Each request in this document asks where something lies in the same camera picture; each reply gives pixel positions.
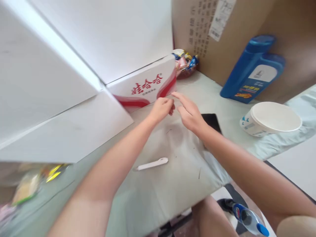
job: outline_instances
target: leg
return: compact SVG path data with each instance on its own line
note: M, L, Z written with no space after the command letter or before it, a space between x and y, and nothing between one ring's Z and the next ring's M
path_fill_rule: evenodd
M221 207L208 196L192 208L193 218L200 237L238 237Z

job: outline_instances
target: white spoon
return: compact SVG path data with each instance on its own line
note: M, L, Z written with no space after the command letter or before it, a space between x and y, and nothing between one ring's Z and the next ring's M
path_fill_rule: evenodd
M168 158L163 157L163 158L160 158L157 161L154 161L154 162L151 162L151 163L147 163L147 164L144 164L144 165L140 165L140 166L136 167L134 170L135 171L140 171L140 170L152 168L152 167L155 167L155 166L163 165L163 164L166 164L167 162L168 162Z

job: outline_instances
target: black phone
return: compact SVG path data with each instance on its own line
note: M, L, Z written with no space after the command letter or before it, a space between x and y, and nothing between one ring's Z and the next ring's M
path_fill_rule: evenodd
M221 127L218 123L216 114L202 114L204 121L213 129L222 134Z

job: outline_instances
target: left hand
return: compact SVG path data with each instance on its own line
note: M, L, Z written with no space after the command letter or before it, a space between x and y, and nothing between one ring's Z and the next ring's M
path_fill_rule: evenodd
M167 114L172 115L175 109L174 100L169 98L158 98L148 117L159 123Z

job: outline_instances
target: blue bottle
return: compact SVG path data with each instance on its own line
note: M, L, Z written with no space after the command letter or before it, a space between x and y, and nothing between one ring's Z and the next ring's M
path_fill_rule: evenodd
M285 59L267 54L275 37L252 38L236 63L220 95L248 104L283 72Z

